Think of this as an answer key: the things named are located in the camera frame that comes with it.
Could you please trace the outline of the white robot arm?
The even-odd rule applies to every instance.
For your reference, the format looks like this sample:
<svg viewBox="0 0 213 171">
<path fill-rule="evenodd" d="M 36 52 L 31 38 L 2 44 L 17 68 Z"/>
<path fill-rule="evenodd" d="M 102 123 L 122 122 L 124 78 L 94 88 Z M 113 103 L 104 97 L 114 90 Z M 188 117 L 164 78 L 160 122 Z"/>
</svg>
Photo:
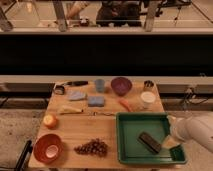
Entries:
<svg viewBox="0 0 213 171">
<path fill-rule="evenodd" d="M 190 140 L 213 153 L 213 115 L 177 118 L 168 116 L 170 134 L 162 142 L 162 147 L 171 149 Z"/>
</svg>

